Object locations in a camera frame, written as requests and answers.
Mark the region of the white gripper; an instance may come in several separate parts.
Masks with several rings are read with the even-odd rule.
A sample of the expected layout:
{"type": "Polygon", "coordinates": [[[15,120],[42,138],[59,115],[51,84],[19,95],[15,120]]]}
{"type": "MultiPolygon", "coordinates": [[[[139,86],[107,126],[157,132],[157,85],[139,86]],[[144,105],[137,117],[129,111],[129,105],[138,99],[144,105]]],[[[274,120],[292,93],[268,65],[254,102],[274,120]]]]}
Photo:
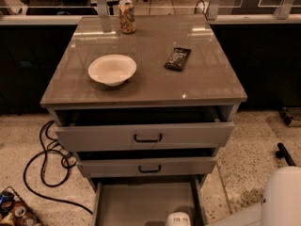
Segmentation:
{"type": "Polygon", "coordinates": [[[191,226],[190,217],[184,212],[175,212],[167,216],[166,226],[191,226]]]}

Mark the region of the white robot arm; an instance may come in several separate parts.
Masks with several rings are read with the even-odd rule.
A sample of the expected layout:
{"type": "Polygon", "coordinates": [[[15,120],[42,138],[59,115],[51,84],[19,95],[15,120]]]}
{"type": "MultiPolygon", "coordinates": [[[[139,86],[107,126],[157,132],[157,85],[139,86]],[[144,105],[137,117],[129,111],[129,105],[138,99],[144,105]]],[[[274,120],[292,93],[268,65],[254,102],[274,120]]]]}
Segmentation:
{"type": "Polygon", "coordinates": [[[165,226],[301,226],[301,169],[287,166],[274,171],[265,185],[262,200],[244,210],[205,225],[184,212],[171,213],[165,226]]]}

